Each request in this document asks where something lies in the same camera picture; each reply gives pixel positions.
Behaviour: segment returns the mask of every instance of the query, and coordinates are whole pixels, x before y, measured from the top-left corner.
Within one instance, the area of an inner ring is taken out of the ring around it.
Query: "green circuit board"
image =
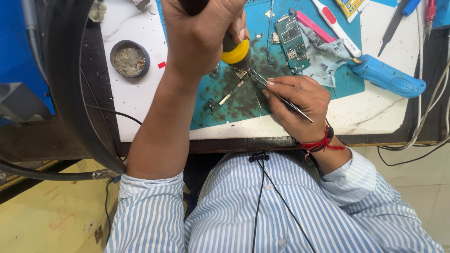
[[[277,21],[275,26],[289,67],[296,74],[309,67],[311,65],[310,60],[302,33],[297,25],[297,19],[293,15],[284,15]]]

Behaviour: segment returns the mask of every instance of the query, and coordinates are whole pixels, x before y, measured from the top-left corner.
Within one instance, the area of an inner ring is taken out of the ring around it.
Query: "hand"
[[[222,39],[228,30],[236,42],[249,39],[245,28],[246,0],[210,0],[196,16],[188,16],[178,0],[163,0],[167,34],[167,67],[185,78],[210,73],[222,55]]]
[[[267,89],[263,93],[270,109],[290,136],[302,143],[315,143],[325,137],[325,118],[330,103],[330,93],[325,88],[310,77],[287,76],[269,78]],[[314,123],[289,110],[274,93],[298,105]]]

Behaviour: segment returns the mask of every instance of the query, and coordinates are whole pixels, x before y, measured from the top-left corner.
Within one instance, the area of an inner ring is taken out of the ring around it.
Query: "yellow tube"
[[[248,40],[244,40],[242,43],[230,52],[222,52],[222,61],[227,64],[234,64],[245,58],[250,48]]]

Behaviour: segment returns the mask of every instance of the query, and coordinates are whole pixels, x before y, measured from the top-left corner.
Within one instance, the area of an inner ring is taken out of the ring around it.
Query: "striped shirt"
[[[267,152],[255,252],[443,252],[417,214],[379,175],[353,158],[322,178],[298,151]],[[183,223],[183,173],[120,182],[105,252],[251,252],[262,170],[251,153],[227,154],[210,172],[197,207]]]

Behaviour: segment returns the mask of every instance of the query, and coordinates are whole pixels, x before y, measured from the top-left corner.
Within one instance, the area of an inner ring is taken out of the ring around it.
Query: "person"
[[[198,84],[219,62],[226,30],[235,40],[248,38],[244,3],[210,0],[191,17],[177,0],[162,1],[167,65],[130,148],[105,252],[443,252],[400,194],[350,148],[310,153],[318,178],[298,151],[266,152],[269,160],[252,163],[252,153],[226,154],[183,221],[183,168]],[[316,81],[276,77],[264,94],[292,138],[324,140],[330,94]],[[329,146],[343,144],[332,137]]]

